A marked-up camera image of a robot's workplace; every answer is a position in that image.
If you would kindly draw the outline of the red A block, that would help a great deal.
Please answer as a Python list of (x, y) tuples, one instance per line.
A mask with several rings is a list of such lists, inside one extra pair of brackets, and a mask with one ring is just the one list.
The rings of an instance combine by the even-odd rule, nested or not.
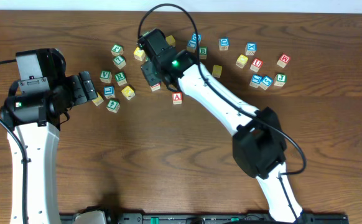
[(172, 93), (172, 103), (174, 105), (182, 104), (183, 97), (181, 92)]

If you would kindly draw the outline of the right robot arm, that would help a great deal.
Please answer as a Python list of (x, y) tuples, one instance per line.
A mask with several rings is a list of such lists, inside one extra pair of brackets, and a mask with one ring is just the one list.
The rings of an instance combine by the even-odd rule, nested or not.
[(287, 179), (286, 136), (276, 113), (270, 108), (259, 110), (238, 98), (186, 50), (169, 48), (159, 54), (149, 52), (147, 57), (141, 69), (148, 82), (176, 86), (205, 107), (231, 134), (233, 158), (259, 182), (272, 219), (299, 221), (302, 207)]

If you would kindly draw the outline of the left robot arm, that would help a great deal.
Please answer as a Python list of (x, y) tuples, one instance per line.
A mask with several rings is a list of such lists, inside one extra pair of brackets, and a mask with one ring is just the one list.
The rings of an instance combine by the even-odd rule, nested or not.
[(1, 108), (12, 156), (11, 223), (61, 223), (56, 156), (61, 115), (96, 99), (87, 71), (16, 80)]

